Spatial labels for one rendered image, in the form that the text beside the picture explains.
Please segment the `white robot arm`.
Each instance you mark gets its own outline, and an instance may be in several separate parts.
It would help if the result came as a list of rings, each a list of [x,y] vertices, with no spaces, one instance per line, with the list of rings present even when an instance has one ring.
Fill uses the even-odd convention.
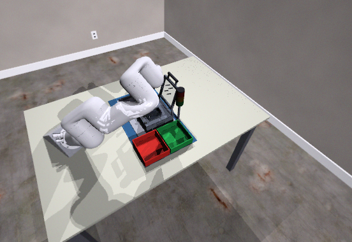
[[[99,97],[91,97],[62,119],[60,134],[52,135],[59,138],[55,142],[68,149],[96,148],[103,142],[104,134],[150,113],[159,104],[154,89],[162,86],[163,72],[149,57],[137,59],[119,81],[136,102],[120,101],[109,107]]]

